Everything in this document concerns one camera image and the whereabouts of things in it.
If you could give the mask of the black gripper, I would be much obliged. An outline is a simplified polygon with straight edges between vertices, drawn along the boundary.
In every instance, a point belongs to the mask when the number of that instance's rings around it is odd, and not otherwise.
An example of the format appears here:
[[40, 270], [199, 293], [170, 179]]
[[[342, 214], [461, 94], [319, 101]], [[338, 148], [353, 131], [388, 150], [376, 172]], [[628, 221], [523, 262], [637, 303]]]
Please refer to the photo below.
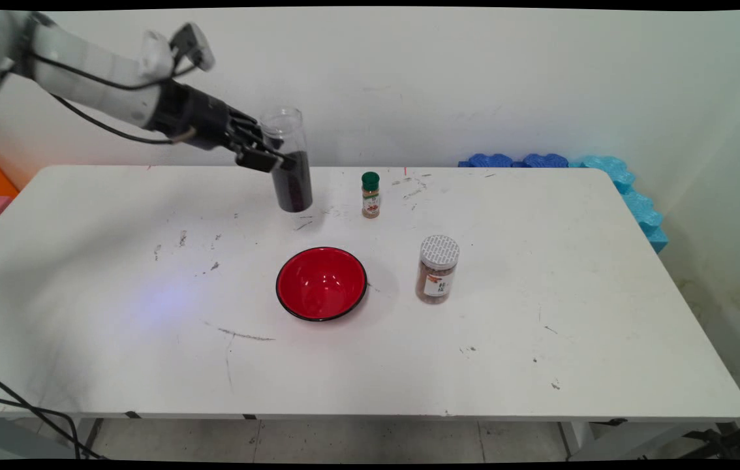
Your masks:
[[233, 110], [209, 93], [174, 80], [159, 86], [147, 130], [205, 151], [224, 147], [235, 152], [237, 166], [257, 172], [291, 172], [298, 166], [298, 159], [292, 155], [268, 147], [250, 147], [264, 145], [262, 129], [255, 118]]

